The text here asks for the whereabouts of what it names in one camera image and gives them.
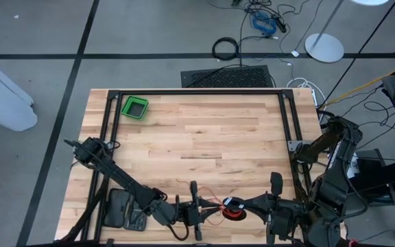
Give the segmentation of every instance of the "wooden tabletop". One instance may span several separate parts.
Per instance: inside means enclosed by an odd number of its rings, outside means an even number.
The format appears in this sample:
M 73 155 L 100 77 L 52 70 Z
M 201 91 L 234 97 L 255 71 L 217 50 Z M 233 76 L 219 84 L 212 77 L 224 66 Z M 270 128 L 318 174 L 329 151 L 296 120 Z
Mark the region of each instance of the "wooden tabletop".
M 93 89 L 88 99 L 79 140 L 98 137 L 106 104 L 107 89 Z M 309 89 L 294 89 L 296 108 L 304 140 L 321 135 Z M 228 196 L 244 199 L 270 191 L 270 174 L 283 175 L 282 198 L 295 198 L 287 155 L 287 144 L 276 95 L 143 95 L 149 101 L 143 121 L 120 116 L 114 160 L 143 185 L 157 187 L 174 202 L 190 200 L 188 182 L 196 180 L 205 199 Z M 294 137 L 289 102 L 286 102 Z M 115 105 L 112 104 L 110 125 Z M 109 140 L 110 127 L 106 140 Z M 313 166 L 312 179 L 324 168 Z M 76 165 L 68 181 L 56 239 L 65 236 L 86 207 L 92 171 Z M 110 188 L 119 186 L 110 181 Z M 93 238 L 97 212 L 89 231 Z M 212 215 L 202 225 L 204 243 L 264 244 L 265 226 L 254 214 L 241 222 Z M 173 226 L 179 236 L 184 225 Z M 170 230 L 148 218 L 144 232 L 103 227 L 101 241 L 115 243 L 183 243 Z M 193 229 L 187 242 L 195 242 Z

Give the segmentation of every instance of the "floor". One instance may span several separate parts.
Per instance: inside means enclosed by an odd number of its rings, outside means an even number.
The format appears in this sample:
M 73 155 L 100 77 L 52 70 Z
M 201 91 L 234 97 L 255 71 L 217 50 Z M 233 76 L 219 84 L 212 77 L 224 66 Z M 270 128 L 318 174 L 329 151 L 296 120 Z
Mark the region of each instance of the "floor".
M 297 10 L 301 4 L 300 0 L 273 2 L 274 6 L 290 3 Z M 319 2 L 310 0 L 300 14 L 285 16 L 291 32 L 281 44 L 284 53 L 297 46 Z M 321 30 L 337 2 L 321 3 L 308 35 Z M 230 6 L 230 1 L 211 3 Z M 343 3 L 327 29 L 346 49 L 339 62 L 324 64 L 308 58 L 302 42 L 297 48 L 300 56 L 285 59 L 291 65 L 275 57 L 243 62 L 267 65 L 279 87 L 286 86 L 293 70 L 295 77 L 316 83 L 326 94 L 345 74 L 331 96 L 335 98 L 395 70 L 394 3 L 390 0 L 377 7 Z M 211 58 L 211 47 L 221 37 L 238 39 L 243 18 L 242 11 L 214 8 L 206 1 L 0 0 L 0 70 L 34 98 L 39 119 L 25 132 L 0 126 L 0 246 L 53 240 L 72 161 L 71 149 L 62 140 L 77 139 L 90 89 L 178 88 L 181 71 L 237 64 L 236 60 Z M 247 23 L 242 35 L 260 33 Z M 242 52 L 283 56 L 279 47 L 283 36 L 280 32 L 277 36 L 279 40 L 249 40 Z M 230 46 L 221 45 L 220 51 L 229 52 Z M 360 99 L 363 96 L 332 105 L 329 110 L 342 114 Z M 370 99 L 390 106 L 382 93 Z M 358 106 L 346 117 L 361 124 L 382 120 L 384 114 Z M 362 130 L 365 143 L 387 127 L 372 124 Z M 373 148 L 380 149 L 385 158 L 395 158 L 395 130 L 363 149 Z M 32 203 L 37 202 L 36 214 L 29 212 L 26 220 L 31 232 L 24 229 L 19 237 L 32 195 L 41 192 L 40 201 Z M 390 230 L 365 243 L 395 246 L 395 207 L 370 208 L 347 225 L 349 237 L 359 240 Z

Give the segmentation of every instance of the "green container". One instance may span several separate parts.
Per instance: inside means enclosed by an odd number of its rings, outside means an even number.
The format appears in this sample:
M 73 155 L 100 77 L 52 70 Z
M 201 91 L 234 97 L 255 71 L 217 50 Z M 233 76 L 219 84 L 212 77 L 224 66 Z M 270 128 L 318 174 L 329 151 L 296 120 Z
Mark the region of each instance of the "green container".
M 121 109 L 121 114 L 134 119 L 142 120 L 148 105 L 149 102 L 146 99 L 129 96 L 123 108 Z

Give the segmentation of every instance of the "yellow cable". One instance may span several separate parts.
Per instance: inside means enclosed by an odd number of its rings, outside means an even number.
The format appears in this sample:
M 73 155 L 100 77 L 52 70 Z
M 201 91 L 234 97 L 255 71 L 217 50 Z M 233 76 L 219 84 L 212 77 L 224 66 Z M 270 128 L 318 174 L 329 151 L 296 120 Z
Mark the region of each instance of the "yellow cable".
M 395 71 L 393 71 L 393 72 L 391 72 L 391 73 L 388 73 L 388 74 L 386 74 L 386 75 L 384 75 L 384 76 L 382 76 L 382 77 L 376 78 L 376 79 L 372 80 L 371 82 L 369 82 L 369 83 L 367 83 L 367 84 L 364 84 L 364 85 L 362 85 L 362 86 L 358 86 L 357 88 L 351 90 L 350 92 L 344 93 L 343 95 L 339 96 L 338 98 L 329 101 L 327 104 L 325 104 L 325 105 L 323 105 L 323 106 L 328 106 L 328 105 L 330 105 L 330 104 L 333 104 L 334 102 L 336 102 L 336 101 L 338 101 L 338 100 L 340 100 L 340 99 L 342 99 L 342 98 L 345 98 L 345 97 L 349 96 L 350 94 L 352 94 L 352 93 L 354 93 L 354 92 L 357 92 L 357 91 L 359 91 L 359 90 L 361 90 L 361 89 L 364 89 L 364 88 L 366 88 L 366 87 L 368 87 L 368 86 L 373 85 L 374 83 L 376 83 L 376 82 L 382 80 L 383 78 L 385 78 L 385 77 L 387 77 L 387 76 L 390 76 L 390 75 L 393 74 L 393 73 L 395 73 Z

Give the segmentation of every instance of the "white trash can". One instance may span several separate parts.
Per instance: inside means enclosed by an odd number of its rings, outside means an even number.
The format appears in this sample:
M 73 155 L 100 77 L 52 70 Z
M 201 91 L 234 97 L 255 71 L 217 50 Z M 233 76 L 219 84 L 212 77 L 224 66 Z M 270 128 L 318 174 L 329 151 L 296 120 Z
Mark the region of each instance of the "white trash can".
M 32 104 L 33 99 L 0 71 L 0 124 L 14 131 L 35 126 L 38 117 Z

